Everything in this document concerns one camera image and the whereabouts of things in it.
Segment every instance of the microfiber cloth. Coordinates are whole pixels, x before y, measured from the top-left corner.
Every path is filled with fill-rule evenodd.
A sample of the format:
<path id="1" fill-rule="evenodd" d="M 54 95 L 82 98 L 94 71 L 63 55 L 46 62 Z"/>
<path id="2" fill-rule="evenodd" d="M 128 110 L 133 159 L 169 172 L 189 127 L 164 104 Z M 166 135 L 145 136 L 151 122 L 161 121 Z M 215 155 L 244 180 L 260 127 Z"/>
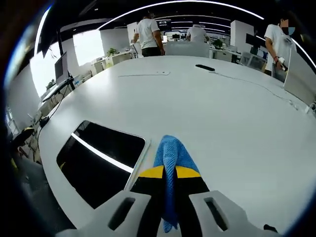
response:
<path id="1" fill-rule="evenodd" d="M 176 165 L 190 168 L 199 173 L 191 156 L 184 145 L 175 137 L 165 135 L 158 147 L 154 167 L 164 165 L 166 172 L 165 210 L 163 214 L 163 230 L 171 231 L 172 226 L 177 229 L 178 218 L 174 207 L 174 168 Z"/>

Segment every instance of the window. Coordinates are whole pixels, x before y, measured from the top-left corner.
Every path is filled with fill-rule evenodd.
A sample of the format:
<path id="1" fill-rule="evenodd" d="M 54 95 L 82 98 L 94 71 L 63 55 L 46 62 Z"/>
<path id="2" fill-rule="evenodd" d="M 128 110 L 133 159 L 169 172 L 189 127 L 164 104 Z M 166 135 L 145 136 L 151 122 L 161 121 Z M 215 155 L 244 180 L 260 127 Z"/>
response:
<path id="1" fill-rule="evenodd" d="M 19 134 L 20 130 L 17 127 L 15 121 L 13 120 L 12 112 L 9 107 L 7 107 L 5 110 L 5 122 L 7 124 L 7 127 L 11 130 L 12 135 Z"/>
<path id="2" fill-rule="evenodd" d="M 46 92 L 46 86 L 49 82 L 52 79 L 56 80 L 55 63 L 59 58 L 60 51 L 58 42 L 56 42 L 49 47 L 45 58 L 43 58 L 42 52 L 39 52 L 31 59 L 30 66 L 33 82 L 39 97 Z"/>
<path id="3" fill-rule="evenodd" d="M 99 30 L 74 35 L 74 45 L 79 66 L 104 56 Z"/>

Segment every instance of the person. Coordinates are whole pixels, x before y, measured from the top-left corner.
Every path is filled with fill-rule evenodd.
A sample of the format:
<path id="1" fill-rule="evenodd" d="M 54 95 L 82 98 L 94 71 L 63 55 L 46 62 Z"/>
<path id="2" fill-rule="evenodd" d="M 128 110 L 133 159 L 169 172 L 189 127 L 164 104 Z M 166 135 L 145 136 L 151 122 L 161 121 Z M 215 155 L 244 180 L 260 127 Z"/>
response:
<path id="1" fill-rule="evenodd" d="M 209 37 L 206 34 L 206 31 L 202 29 L 202 26 L 198 22 L 194 22 L 193 26 L 188 29 L 187 40 L 191 42 L 202 42 L 205 40 L 209 41 Z"/>
<path id="2" fill-rule="evenodd" d="M 283 12 L 281 14 L 278 25 L 268 25 L 265 39 L 266 48 L 269 51 L 265 74 L 272 76 L 273 70 L 282 69 L 279 58 L 284 58 L 285 61 L 283 65 L 288 67 L 291 49 L 296 51 L 296 45 L 289 36 L 289 18 L 286 13 Z"/>
<path id="3" fill-rule="evenodd" d="M 150 13 L 145 11 L 143 19 L 138 23 L 133 43 L 139 39 L 142 55 L 144 57 L 164 55 L 161 41 L 161 33 L 157 22 L 153 20 Z"/>

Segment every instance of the ceiling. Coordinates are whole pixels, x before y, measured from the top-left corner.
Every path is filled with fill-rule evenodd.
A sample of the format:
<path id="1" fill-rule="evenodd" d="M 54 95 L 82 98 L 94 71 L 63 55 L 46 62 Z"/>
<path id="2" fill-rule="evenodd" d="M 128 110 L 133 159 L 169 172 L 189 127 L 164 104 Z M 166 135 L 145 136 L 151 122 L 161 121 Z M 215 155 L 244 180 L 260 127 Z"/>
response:
<path id="1" fill-rule="evenodd" d="M 56 41 L 56 30 L 61 29 L 64 26 L 94 19 L 105 19 L 102 23 L 90 24 L 80 27 L 74 27 L 68 29 L 69 32 L 63 32 L 62 38 L 65 35 L 73 34 L 73 29 L 78 32 L 96 29 L 106 23 L 108 20 L 120 16 L 126 12 L 137 9 L 139 7 L 147 6 L 162 1 L 158 0 L 138 0 L 137 2 L 130 0 L 57 0 L 52 6 L 41 34 L 41 45 L 39 45 L 39 51 L 45 51 L 45 48 L 51 45 L 53 41 Z M 216 4 L 200 3 L 200 2 L 182 2 L 182 3 L 169 3 L 159 6 L 149 7 L 150 13 L 153 13 L 155 18 L 169 17 L 174 15 L 205 15 L 211 17 L 198 17 L 198 16 L 179 16 L 172 17 L 172 21 L 201 21 L 220 25 L 230 26 L 230 23 L 234 20 L 239 20 L 255 26 L 259 35 L 263 35 L 266 26 L 269 22 L 274 21 L 270 16 L 275 15 L 273 12 L 277 12 L 277 7 L 274 0 L 266 0 L 261 3 L 262 6 L 257 4 L 248 4 L 242 1 L 236 0 L 221 0 L 222 3 L 231 4 L 240 8 L 244 8 L 248 11 L 254 12 L 262 17 L 261 20 L 249 13 Z M 114 22 L 106 25 L 102 29 L 112 29 L 115 27 L 126 26 L 129 23 L 140 21 L 142 18 L 141 12 L 136 11 L 128 14 L 122 18 L 117 19 Z M 172 27 L 190 27 L 191 23 L 179 23 L 172 24 Z M 230 29 L 218 25 L 206 25 L 207 28 L 224 30 L 224 34 L 230 34 Z"/>

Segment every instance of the computer monitor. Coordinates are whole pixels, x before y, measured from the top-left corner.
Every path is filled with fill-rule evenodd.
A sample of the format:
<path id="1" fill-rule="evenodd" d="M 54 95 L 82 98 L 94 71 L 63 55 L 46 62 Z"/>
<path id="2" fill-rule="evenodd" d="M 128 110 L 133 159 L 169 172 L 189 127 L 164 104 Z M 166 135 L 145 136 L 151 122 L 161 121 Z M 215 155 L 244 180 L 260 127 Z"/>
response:
<path id="1" fill-rule="evenodd" d="M 246 34 L 246 43 L 253 45 L 254 47 L 260 48 L 260 46 L 265 47 L 265 41 L 262 39 L 259 39 L 255 36 L 252 36 L 250 34 Z"/>
<path id="2" fill-rule="evenodd" d="M 173 39 L 179 39 L 179 38 L 180 38 L 180 35 L 174 34 L 174 35 L 172 35 L 172 38 L 173 38 Z"/>
<path id="3" fill-rule="evenodd" d="M 171 20 L 157 20 L 160 31 L 171 31 Z"/>
<path id="4" fill-rule="evenodd" d="M 68 79 L 67 52 L 61 55 L 60 59 L 55 63 L 56 85 Z"/>

